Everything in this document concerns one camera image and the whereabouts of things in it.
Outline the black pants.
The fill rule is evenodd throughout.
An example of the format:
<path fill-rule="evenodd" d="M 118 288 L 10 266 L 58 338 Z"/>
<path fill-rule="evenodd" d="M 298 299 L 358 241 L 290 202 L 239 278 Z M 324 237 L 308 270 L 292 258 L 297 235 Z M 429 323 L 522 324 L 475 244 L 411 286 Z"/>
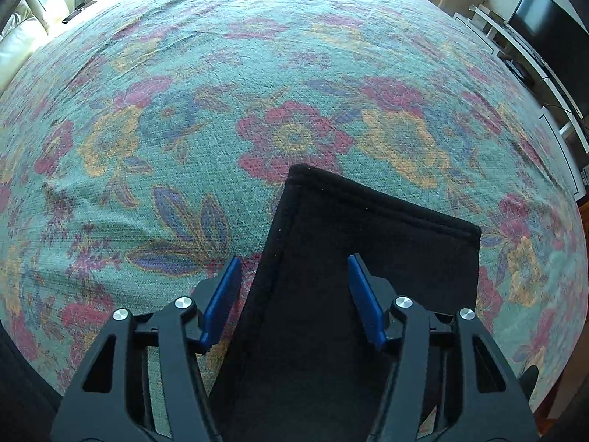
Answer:
<path fill-rule="evenodd" d="M 475 304 L 480 238 L 471 222 L 292 166 L 210 395 L 223 440 L 366 440 L 391 358 L 366 338 L 348 258 L 452 314 Z"/>

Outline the black television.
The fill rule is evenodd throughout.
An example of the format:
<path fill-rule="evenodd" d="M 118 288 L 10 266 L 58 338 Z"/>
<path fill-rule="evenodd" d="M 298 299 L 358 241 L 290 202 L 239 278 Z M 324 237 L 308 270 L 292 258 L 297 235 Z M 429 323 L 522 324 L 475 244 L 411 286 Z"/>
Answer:
<path fill-rule="evenodd" d="M 581 118 L 588 115 L 588 32 L 553 0 L 519 0 L 507 24 L 548 65 Z"/>

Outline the cream tufted leather headboard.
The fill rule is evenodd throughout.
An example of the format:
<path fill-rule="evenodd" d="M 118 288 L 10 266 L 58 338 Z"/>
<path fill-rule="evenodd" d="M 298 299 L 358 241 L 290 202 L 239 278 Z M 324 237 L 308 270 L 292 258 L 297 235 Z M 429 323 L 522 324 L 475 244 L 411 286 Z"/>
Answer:
<path fill-rule="evenodd" d="M 1 93 L 39 48 L 64 31 L 75 0 L 21 0 L 1 31 Z"/>

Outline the floral bedspread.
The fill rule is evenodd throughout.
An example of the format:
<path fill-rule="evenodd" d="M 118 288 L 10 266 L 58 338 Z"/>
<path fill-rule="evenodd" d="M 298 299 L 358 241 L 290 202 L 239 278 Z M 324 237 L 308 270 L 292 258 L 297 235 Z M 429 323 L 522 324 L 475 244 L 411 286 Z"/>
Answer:
<path fill-rule="evenodd" d="M 252 278 L 289 168 L 482 230 L 477 315 L 538 406 L 587 314 L 587 252 L 536 101 L 426 0 L 114 0 L 1 97 L 1 320 L 64 391 L 106 317 L 232 253 Z"/>

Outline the white tv stand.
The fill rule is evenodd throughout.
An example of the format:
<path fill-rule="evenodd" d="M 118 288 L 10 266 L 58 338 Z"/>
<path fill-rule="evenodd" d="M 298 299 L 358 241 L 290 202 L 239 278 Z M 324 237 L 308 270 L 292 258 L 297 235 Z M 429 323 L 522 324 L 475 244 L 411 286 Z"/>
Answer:
<path fill-rule="evenodd" d="M 454 19 L 479 40 L 484 50 L 499 59 L 527 90 L 539 107 L 538 119 L 548 126 L 557 144 L 557 162 L 566 186 L 577 201 L 588 195 L 582 159 L 588 155 L 588 139 L 576 106 L 549 65 L 508 24 L 471 6 L 473 15 Z"/>

